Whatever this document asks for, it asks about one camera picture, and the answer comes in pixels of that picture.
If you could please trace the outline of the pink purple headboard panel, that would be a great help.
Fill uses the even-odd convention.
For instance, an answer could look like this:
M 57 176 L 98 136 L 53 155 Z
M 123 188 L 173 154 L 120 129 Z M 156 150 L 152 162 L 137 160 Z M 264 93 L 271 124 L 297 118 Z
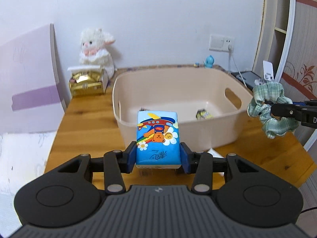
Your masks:
M 53 24 L 1 45 L 1 133 L 56 131 L 66 109 L 60 86 Z

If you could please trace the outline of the green plaid scrunchie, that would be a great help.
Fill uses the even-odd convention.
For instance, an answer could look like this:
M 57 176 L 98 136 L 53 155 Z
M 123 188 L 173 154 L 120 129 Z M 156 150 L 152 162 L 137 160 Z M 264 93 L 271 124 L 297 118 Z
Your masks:
M 253 98 L 247 107 L 247 114 L 252 118 L 258 117 L 266 137 L 274 139 L 298 128 L 299 122 L 295 119 L 276 117 L 271 113 L 271 108 L 275 104 L 289 105 L 292 103 L 292 100 L 285 96 L 282 84 L 268 82 L 253 88 Z

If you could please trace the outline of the blue cartoon figurine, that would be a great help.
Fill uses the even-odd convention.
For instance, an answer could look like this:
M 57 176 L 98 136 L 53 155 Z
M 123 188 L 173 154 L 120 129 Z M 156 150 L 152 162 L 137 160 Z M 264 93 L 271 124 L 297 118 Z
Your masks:
M 209 55 L 204 61 L 204 66 L 206 68 L 212 68 L 213 65 L 214 65 L 214 57 L 212 55 Z

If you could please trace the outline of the white plush lamb toy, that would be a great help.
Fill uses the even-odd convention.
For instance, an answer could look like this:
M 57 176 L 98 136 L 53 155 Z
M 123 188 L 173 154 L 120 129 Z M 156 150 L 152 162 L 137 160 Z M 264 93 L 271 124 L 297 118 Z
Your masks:
M 115 42 L 110 33 L 102 29 L 85 29 L 81 33 L 81 51 L 79 63 L 87 65 L 98 65 L 107 73 L 108 79 L 115 74 L 115 65 L 107 47 Z

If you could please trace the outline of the white hotel supplies box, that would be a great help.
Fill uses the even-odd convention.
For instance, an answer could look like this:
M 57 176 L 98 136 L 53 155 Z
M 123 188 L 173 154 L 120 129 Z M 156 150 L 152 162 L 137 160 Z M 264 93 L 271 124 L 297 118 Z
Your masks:
M 211 154 L 213 157 L 216 157 L 216 158 L 224 158 L 221 154 L 219 154 L 217 151 L 215 151 L 213 148 L 210 148 L 208 151 L 207 151 L 209 154 Z

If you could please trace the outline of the white shelf unit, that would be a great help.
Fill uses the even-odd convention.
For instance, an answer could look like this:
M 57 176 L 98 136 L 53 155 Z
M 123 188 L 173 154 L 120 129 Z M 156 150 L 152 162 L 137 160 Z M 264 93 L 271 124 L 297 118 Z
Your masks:
M 273 64 L 275 80 L 293 101 L 316 99 L 316 0 L 264 0 L 253 72 Z

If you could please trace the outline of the beige plastic storage bin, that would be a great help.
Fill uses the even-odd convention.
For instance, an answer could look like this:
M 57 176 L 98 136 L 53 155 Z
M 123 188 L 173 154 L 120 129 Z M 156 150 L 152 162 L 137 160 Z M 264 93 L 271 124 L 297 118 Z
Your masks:
M 180 141 L 193 151 L 207 151 L 233 143 L 246 123 L 250 92 L 217 69 L 163 68 L 119 75 L 112 92 L 113 112 L 124 144 L 137 139 L 141 108 L 178 115 Z M 212 119 L 197 120 L 205 109 Z

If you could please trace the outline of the blue cartoon tissue pack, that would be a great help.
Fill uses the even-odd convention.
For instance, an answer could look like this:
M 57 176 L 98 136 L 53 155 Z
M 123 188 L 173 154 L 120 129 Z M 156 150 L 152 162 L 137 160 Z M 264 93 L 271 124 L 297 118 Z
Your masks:
M 136 166 L 155 169 L 178 169 L 181 166 L 176 112 L 138 112 Z

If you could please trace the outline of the white phone stand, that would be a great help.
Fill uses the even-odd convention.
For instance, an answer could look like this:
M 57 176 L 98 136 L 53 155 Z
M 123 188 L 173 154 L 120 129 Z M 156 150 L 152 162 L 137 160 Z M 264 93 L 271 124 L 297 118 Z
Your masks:
M 254 81 L 255 85 L 263 85 L 274 81 L 273 65 L 269 61 L 263 61 L 263 78 Z

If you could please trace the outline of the gold snack package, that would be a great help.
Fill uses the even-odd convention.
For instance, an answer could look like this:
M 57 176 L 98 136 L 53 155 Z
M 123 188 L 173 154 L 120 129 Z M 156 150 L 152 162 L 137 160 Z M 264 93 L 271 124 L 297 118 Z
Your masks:
M 82 64 L 68 68 L 69 89 L 72 97 L 101 95 L 105 93 L 108 76 L 98 65 Z

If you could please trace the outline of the long starry cartoon box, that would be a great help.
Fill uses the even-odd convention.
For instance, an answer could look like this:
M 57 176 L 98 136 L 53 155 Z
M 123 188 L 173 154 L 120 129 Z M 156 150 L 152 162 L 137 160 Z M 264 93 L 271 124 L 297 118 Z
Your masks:
M 196 113 L 197 120 L 205 120 L 205 119 L 212 119 L 212 118 L 213 118 L 213 115 L 211 115 L 210 112 L 208 112 L 205 109 L 200 109 Z

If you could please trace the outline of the grey laptop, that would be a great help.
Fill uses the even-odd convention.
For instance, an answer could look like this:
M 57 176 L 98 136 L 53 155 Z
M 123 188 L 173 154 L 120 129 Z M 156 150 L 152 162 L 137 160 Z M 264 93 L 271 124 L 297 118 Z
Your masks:
M 256 84 L 255 81 L 260 79 L 260 76 L 252 71 L 233 72 L 232 75 L 239 80 L 242 84 L 245 83 L 249 90 L 252 90 Z

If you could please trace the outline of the white wall switch socket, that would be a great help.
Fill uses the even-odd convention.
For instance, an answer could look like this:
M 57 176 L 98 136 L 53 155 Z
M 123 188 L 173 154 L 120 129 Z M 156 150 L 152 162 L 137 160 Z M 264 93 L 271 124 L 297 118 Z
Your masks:
M 229 52 L 234 51 L 235 38 L 231 36 L 210 35 L 209 47 L 210 51 Z

